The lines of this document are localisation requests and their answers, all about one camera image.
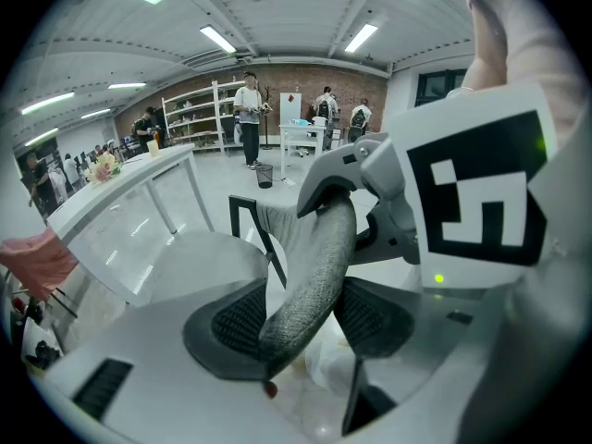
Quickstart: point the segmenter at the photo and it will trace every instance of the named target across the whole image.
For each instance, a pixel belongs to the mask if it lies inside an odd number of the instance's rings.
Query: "dark window frame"
[[[446,95],[453,90],[454,80],[457,76],[464,76],[467,69],[456,69],[456,70],[442,70],[439,72],[429,72],[426,74],[419,75],[419,81],[417,82],[417,95],[415,96],[415,106],[429,104],[446,98]],[[438,97],[437,95],[426,95],[427,81],[430,78],[444,76],[444,95]]]

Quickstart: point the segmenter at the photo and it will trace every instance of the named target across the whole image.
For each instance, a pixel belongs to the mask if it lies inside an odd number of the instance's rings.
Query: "white shelving unit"
[[[186,92],[182,93],[181,95],[177,95],[175,97],[171,97],[170,99],[162,99],[163,103],[163,110],[165,112],[165,122],[166,122],[166,132],[168,136],[171,137],[171,133],[173,133],[173,140],[187,140],[190,141],[191,139],[200,138],[200,137],[208,137],[208,136],[215,136],[217,135],[217,141],[214,145],[208,146],[196,146],[193,151],[204,151],[204,150],[211,150],[213,148],[219,149],[221,153],[224,153],[226,148],[230,146],[234,146],[234,142],[225,142],[225,137],[223,135],[224,131],[222,129],[222,118],[234,117],[232,108],[229,109],[230,113],[225,115],[220,115],[220,106],[233,104],[234,97],[225,97],[224,99],[219,98],[219,93],[227,90],[232,89],[239,89],[244,85],[243,80],[239,80],[236,82],[228,82],[225,84],[218,84],[217,80],[212,81],[212,85],[209,87],[204,87],[203,89],[199,89],[197,91]],[[214,100],[204,102],[202,104],[191,105],[188,107],[177,108],[176,110],[169,110],[167,111],[167,104],[178,104],[194,99],[198,99],[199,97],[204,97],[206,95],[213,95]],[[196,119],[186,119],[183,120],[184,114],[189,116],[189,114],[194,114],[195,116],[200,115],[200,111],[208,108],[214,108],[214,116],[213,117],[202,117]],[[179,117],[178,120],[169,120],[170,117]],[[203,131],[195,131],[191,133],[191,130],[194,130],[197,127],[192,127],[195,124],[199,124],[206,121],[216,121],[216,130],[203,130]],[[176,130],[180,129],[181,127],[187,127],[188,134],[182,136],[174,136]]]

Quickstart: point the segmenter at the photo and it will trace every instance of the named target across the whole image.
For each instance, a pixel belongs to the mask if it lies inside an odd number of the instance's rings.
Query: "window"
[[[466,69],[445,70],[420,74],[417,84],[417,97],[415,106],[429,104],[436,100],[444,99],[452,90],[461,87]]]

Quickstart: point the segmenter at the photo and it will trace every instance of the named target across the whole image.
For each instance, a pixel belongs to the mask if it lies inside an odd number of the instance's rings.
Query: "flower bouquet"
[[[90,182],[106,182],[121,172],[121,165],[110,153],[103,153],[97,157],[97,162],[84,171],[84,176]]]

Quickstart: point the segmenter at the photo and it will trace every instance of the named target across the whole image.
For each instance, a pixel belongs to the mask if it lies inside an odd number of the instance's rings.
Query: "white table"
[[[204,200],[197,186],[195,160],[193,159],[193,143],[183,144],[160,150],[158,156],[148,153],[139,154],[128,160],[122,167],[121,173],[105,183],[88,184],[76,192],[65,203],[60,205],[47,222],[57,237],[68,246],[72,254],[80,261],[92,275],[112,290],[126,302],[143,305],[149,298],[142,294],[135,294],[127,288],[116,275],[97,260],[89,245],[80,239],[82,230],[112,202],[120,196],[145,184],[150,197],[156,205],[159,215],[171,234],[177,233],[170,215],[154,186],[154,178],[174,165],[183,166],[187,170],[189,181],[197,204],[199,205],[207,227],[214,231],[214,226],[208,215]]]
[[[286,178],[286,149],[292,145],[313,146],[314,157],[323,153],[323,139],[325,137],[326,127],[316,125],[280,125],[279,132],[281,138],[281,178]],[[307,132],[316,133],[316,138],[307,137]]]

